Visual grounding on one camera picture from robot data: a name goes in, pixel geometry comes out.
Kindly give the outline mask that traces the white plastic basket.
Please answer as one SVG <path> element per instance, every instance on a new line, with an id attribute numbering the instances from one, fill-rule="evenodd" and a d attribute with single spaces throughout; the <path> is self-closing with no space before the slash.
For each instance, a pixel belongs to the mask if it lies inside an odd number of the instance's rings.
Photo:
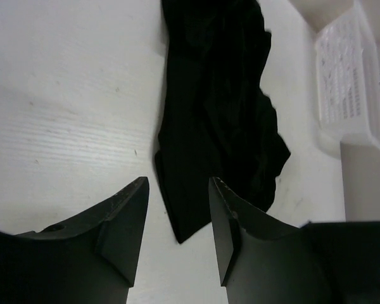
<path id="1" fill-rule="evenodd" d="M 319 32 L 315 50 L 322 131 L 340 143 L 380 150 L 380 69 L 360 1 Z"/>

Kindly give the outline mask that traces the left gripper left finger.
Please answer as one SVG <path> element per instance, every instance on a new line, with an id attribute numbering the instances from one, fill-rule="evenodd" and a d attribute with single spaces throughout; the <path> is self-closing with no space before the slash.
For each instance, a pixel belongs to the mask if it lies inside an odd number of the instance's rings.
<path id="1" fill-rule="evenodd" d="M 0 232 L 0 303 L 125 303 L 148 200 L 149 181 L 138 177 L 41 232 Z"/>

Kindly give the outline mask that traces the black tank top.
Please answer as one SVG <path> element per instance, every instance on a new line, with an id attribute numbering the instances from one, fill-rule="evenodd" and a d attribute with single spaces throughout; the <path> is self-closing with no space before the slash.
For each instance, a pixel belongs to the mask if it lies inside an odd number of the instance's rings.
<path id="1" fill-rule="evenodd" d="M 155 166 L 179 243 L 211 221 L 208 181 L 267 211 L 290 157 L 260 87 L 272 36 L 256 1 L 163 1 L 166 95 Z"/>

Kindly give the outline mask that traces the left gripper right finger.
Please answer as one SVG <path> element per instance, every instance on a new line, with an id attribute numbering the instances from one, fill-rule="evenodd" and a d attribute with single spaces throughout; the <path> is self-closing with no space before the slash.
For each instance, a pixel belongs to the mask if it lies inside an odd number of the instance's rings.
<path id="1" fill-rule="evenodd" d="M 380 303 L 380 222 L 293 227 L 216 177 L 209 202 L 229 303 Z"/>

